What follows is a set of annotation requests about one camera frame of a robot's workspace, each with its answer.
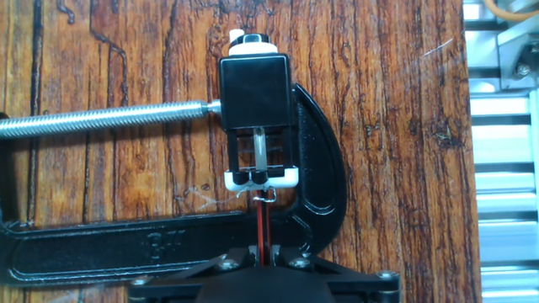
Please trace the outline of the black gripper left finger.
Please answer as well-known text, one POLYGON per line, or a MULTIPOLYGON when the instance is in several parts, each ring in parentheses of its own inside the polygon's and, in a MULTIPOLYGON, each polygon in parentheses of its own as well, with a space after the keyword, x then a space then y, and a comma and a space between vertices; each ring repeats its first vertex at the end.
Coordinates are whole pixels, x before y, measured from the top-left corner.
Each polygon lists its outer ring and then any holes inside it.
POLYGON ((259 264, 256 246, 231 248, 192 268, 162 276, 142 276, 131 281, 127 290, 129 303, 196 302, 204 284, 240 269, 259 264))

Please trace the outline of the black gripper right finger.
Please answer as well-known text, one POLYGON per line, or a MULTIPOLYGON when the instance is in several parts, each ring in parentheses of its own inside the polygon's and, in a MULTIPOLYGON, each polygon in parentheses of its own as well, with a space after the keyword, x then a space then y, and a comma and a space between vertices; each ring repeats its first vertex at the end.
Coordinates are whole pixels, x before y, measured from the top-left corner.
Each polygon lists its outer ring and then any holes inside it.
POLYGON ((295 247, 270 250, 269 288, 284 302, 399 303, 401 279, 391 270, 364 274, 295 247))

